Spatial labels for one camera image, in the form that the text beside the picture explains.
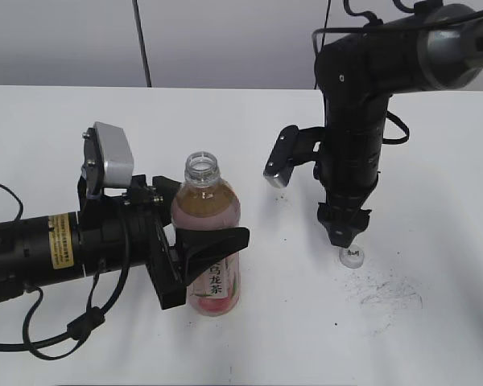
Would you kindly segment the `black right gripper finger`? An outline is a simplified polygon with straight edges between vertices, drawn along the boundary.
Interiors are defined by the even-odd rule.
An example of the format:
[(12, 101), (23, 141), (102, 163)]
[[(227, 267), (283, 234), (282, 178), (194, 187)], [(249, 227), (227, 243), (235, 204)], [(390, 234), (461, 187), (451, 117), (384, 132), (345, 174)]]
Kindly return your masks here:
[(361, 233), (360, 229), (346, 224), (331, 224), (328, 230), (328, 238), (333, 246), (349, 248), (359, 233)]

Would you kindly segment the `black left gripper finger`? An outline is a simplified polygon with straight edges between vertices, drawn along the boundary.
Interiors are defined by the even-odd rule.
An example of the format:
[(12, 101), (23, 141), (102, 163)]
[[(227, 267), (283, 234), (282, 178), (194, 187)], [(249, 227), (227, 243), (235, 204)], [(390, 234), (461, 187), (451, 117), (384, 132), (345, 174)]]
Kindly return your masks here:
[(191, 285), (202, 273), (246, 248), (250, 230), (244, 227), (197, 231), (175, 230), (174, 250), (185, 285)]
[(181, 188), (181, 182), (162, 175), (152, 178), (152, 188), (155, 192), (156, 210), (164, 227), (171, 223), (171, 205)]

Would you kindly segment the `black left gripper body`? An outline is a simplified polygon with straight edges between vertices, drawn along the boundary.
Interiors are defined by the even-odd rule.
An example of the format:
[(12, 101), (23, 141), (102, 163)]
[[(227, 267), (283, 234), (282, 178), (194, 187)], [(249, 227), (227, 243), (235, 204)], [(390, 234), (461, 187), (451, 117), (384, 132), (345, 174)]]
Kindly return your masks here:
[(163, 310), (185, 304), (185, 284), (176, 254), (169, 245), (156, 210), (155, 192), (145, 175), (135, 175), (122, 195), (109, 197), (104, 190), (87, 198), (79, 178), (77, 212), (79, 257), (88, 274), (114, 270), (120, 277), (113, 294), (102, 307), (109, 310), (122, 293), (130, 268), (143, 265)]

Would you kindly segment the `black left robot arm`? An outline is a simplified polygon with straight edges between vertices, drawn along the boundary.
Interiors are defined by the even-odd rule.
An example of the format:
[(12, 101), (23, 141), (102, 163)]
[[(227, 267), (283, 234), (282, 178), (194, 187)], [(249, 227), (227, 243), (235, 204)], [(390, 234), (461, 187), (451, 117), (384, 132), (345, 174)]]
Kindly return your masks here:
[(135, 175), (119, 196), (86, 196), (80, 210), (0, 223), (0, 302), (31, 286), (52, 285), (95, 273), (143, 265), (162, 309), (182, 306), (187, 288), (211, 266), (248, 246), (247, 228), (193, 231), (178, 228), (167, 241), (171, 202), (180, 183)]

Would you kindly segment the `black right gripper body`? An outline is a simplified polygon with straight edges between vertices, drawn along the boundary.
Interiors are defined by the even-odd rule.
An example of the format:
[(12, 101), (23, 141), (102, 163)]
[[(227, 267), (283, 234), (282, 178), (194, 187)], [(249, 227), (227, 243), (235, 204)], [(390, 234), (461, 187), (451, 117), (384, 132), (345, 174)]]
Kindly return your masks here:
[(326, 193), (326, 202), (319, 203), (317, 219), (330, 237), (355, 237), (369, 226), (370, 209), (361, 207), (377, 186), (374, 180), (368, 186), (346, 185), (334, 187), (320, 182)]

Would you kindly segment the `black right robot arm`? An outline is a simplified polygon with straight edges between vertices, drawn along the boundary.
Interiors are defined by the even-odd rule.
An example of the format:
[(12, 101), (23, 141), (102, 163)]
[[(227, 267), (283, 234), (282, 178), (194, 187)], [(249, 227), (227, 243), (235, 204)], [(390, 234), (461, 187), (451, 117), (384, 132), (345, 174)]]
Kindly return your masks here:
[(390, 98), (460, 89), (482, 70), (483, 10), (458, 3), (419, 2), (405, 18), (341, 29), (320, 49), (325, 131), (316, 177), (326, 200), (317, 217), (333, 245), (348, 248), (369, 225), (364, 203), (378, 184)]

